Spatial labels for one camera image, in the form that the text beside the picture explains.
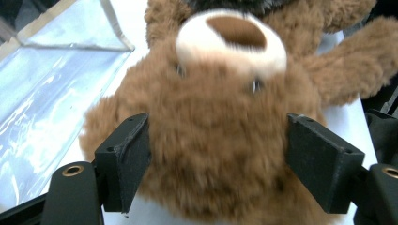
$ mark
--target teddy bear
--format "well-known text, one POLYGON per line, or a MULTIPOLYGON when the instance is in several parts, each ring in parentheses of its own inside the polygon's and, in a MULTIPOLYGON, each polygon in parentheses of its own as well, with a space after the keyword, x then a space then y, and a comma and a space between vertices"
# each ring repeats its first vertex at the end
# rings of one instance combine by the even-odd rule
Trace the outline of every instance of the teddy bear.
MULTIPOLYGON (((176 8, 188 13, 184 23, 170 25, 169 35, 149 31, 149 54, 127 71, 114 95, 86 114, 80 136, 85 158, 94 159, 126 118, 149 113, 152 160, 142 196, 205 222, 335 222, 339 217, 324 213, 285 163, 287 114, 325 125, 326 107, 374 95, 398 70, 398 22, 376 19, 316 55, 317 37, 308 35, 344 26, 343 14, 326 20, 322 15, 329 14, 317 11, 313 18, 321 23, 313 28, 270 17, 284 15, 290 4, 296 4, 290 7, 294 14, 302 3, 314 10, 322 6, 318 2, 328 1, 296 0, 277 8, 266 16, 272 25, 249 13, 190 15, 188 5, 176 8), (303 29, 301 38, 291 37, 300 36, 295 29, 303 29)), ((305 17, 309 23, 311 15, 305 17)))

